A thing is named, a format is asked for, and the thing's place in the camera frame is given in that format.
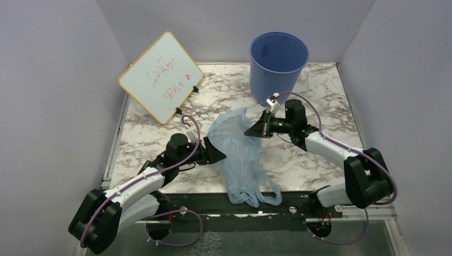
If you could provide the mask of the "light blue trash bag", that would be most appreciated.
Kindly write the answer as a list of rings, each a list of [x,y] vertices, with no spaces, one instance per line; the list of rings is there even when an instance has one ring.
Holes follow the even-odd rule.
[[[262,152],[261,140],[244,135],[252,126],[246,113],[247,108],[242,107],[219,115],[209,128],[207,136],[211,143],[227,156],[214,165],[224,178],[232,204],[278,206],[283,200],[280,186],[270,179],[258,162]]]

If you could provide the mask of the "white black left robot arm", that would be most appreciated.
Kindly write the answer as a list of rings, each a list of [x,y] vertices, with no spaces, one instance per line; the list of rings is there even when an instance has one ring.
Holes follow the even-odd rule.
[[[182,165],[209,165],[226,157],[208,137],[190,142],[182,133],[173,134],[165,151],[155,160],[146,161],[137,176],[113,189],[88,192],[68,231],[82,248],[100,254],[121,230],[139,220],[154,218],[157,223],[148,225],[147,233],[161,240],[170,233],[176,211],[171,210],[169,198],[160,189],[178,176]]]

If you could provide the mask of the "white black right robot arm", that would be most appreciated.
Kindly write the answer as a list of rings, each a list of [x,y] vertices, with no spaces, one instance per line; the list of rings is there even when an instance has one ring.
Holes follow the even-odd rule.
[[[300,100],[286,101],[284,118],[275,116],[278,103],[274,98],[268,99],[268,103],[271,110],[263,111],[260,119],[245,131],[246,136],[270,138],[275,133],[288,134],[292,144],[324,157],[344,172],[343,184],[325,186],[308,195],[308,211],[312,216],[320,217],[336,205],[365,209],[372,204],[381,205],[384,197],[396,198],[396,184],[379,150],[350,147],[326,136],[308,124]]]

